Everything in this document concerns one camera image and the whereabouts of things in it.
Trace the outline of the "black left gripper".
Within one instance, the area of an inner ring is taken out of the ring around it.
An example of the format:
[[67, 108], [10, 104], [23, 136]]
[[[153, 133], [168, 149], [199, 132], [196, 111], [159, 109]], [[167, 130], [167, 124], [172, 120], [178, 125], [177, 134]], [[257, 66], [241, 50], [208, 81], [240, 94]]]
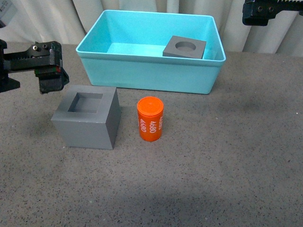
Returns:
[[7, 43], [0, 41], [0, 91], [20, 88], [20, 82], [9, 77], [10, 73], [33, 70], [39, 80], [41, 94], [63, 90], [70, 82], [62, 68], [62, 46], [57, 41], [31, 45], [26, 51], [5, 53]]

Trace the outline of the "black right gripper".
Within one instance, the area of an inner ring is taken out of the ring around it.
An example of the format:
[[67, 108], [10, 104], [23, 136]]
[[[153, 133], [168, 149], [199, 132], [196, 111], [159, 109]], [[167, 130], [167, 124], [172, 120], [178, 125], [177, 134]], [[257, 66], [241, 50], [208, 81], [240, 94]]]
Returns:
[[300, 0], [246, 0], [242, 8], [242, 22], [246, 26], [267, 26], [270, 19], [282, 11], [295, 11], [303, 15]]

